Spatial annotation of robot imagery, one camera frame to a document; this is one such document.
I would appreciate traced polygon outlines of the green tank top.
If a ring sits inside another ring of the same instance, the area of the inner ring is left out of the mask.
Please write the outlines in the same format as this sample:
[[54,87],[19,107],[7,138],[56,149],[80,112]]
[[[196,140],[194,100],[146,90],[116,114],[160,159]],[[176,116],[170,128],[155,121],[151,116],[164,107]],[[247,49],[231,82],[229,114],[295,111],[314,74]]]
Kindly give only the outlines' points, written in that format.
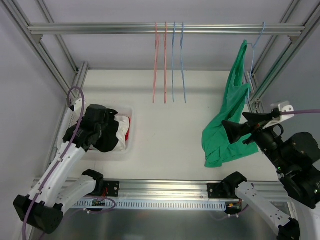
[[202,132],[201,145],[205,153],[206,168],[219,168],[224,163],[251,156],[259,151],[255,143],[243,144],[245,137],[231,144],[222,124],[222,121],[240,122],[247,95],[251,91],[251,85],[243,83],[247,47],[248,42],[244,40],[230,70],[220,112]]

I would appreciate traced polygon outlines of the blue hanger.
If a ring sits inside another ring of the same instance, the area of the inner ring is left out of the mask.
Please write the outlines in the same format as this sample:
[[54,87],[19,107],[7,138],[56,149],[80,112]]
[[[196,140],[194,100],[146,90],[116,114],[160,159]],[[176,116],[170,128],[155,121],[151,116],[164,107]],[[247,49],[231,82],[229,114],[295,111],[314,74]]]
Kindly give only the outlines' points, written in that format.
[[184,103],[186,104],[187,103],[186,80],[185,80],[184,60],[183,60],[184,29],[185,29],[185,24],[184,22],[182,22],[181,35],[180,35],[180,69],[181,69],[181,77],[182,77]]
[[254,63],[255,63],[255,51],[256,51],[256,48],[257,48],[257,45],[265,31],[265,28],[266,28],[266,23],[263,22],[262,23],[262,28],[261,28],[261,31],[256,39],[256,41],[254,43],[250,42],[248,43],[247,45],[248,46],[251,46],[252,48],[252,60],[251,60],[251,65],[250,65],[250,71],[249,71],[249,77],[248,77],[248,84],[250,85],[248,91],[247,91],[247,95],[246,95],[246,100],[245,100],[245,103],[247,105],[249,105],[250,103],[250,96],[251,96],[251,93],[253,91],[253,83],[252,83],[252,79],[253,79],[253,69],[254,69]]
[[172,38],[171,38],[171,89],[172,89],[172,102],[175,102],[175,87],[174,87],[174,47],[176,35],[176,22],[173,23]]

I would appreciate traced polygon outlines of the red tank top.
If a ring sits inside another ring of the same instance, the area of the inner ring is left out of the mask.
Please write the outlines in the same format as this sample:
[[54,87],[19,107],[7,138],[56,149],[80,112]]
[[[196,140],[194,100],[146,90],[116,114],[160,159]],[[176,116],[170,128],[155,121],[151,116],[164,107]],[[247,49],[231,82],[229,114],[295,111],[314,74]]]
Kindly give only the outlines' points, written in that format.
[[129,128],[128,128],[128,131],[125,135],[125,141],[128,141],[129,140],[129,136],[130,136],[130,127],[131,127],[131,119],[128,118],[128,122],[129,122]]

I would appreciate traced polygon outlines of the white tank top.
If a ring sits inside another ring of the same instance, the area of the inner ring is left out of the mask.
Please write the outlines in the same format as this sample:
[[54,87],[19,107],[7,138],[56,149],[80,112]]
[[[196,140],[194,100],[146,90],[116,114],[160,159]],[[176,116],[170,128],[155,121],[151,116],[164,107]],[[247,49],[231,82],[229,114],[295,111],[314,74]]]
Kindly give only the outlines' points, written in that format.
[[116,115],[115,120],[118,122],[118,130],[116,132],[118,143],[116,144],[113,151],[122,152],[127,148],[126,133],[129,128],[129,117],[123,115]]

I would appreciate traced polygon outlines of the pink hanger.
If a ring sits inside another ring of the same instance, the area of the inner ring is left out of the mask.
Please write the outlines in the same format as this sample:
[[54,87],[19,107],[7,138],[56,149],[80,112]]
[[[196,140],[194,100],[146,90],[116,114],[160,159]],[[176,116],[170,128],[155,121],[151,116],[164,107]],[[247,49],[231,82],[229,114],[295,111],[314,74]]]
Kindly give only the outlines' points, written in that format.
[[154,72],[153,72],[153,91],[152,91],[153,104],[155,103],[155,96],[156,96],[159,48],[160,48],[160,36],[158,34],[158,24],[155,23],[155,55],[154,55]]
[[167,34],[168,24],[165,22],[165,32],[163,37],[163,49],[164,49],[164,104],[167,103]]

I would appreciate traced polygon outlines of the black tank top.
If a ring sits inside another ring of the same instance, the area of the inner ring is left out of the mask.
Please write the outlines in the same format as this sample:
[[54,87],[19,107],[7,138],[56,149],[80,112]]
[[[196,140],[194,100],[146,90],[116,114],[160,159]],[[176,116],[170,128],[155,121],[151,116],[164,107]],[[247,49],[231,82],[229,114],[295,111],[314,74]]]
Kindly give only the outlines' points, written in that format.
[[116,136],[119,130],[119,122],[116,120],[117,114],[118,112],[114,109],[106,109],[104,122],[107,123],[107,125],[102,130],[100,139],[93,145],[94,148],[102,153],[113,151],[119,142]]

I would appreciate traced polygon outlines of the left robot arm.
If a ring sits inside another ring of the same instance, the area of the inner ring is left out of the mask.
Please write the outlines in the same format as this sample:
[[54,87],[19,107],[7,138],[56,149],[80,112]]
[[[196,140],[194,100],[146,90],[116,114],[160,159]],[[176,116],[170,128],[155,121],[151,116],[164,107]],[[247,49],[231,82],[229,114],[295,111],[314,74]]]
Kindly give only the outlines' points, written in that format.
[[108,120],[105,106],[89,105],[77,124],[66,131],[60,150],[37,185],[27,195],[14,199],[13,206],[23,222],[24,231],[30,225],[52,234],[78,200],[87,195],[102,195],[104,176],[91,169],[84,171],[68,188],[62,187],[75,164],[101,140]]

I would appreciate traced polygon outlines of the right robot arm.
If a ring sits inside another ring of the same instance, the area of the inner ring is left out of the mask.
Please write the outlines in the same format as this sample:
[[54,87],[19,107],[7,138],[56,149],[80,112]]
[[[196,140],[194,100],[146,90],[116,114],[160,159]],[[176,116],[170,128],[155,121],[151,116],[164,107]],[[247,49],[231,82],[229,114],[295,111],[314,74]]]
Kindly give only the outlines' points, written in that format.
[[275,167],[279,181],[292,199],[297,218],[282,213],[260,196],[252,184],[239,172],[227,176],[219,184],[228,198],[245,201],[276,234],[278,240],[318,240],[320,238],[320,171],[314,164],[320,159],[317,141],[308,132],[299,132],[282,141],[274,127],[296,115],[294,110],[273,109],[271,113],[245,112],[247,120],[240,124],[223,120],[228,140],[255,143]]

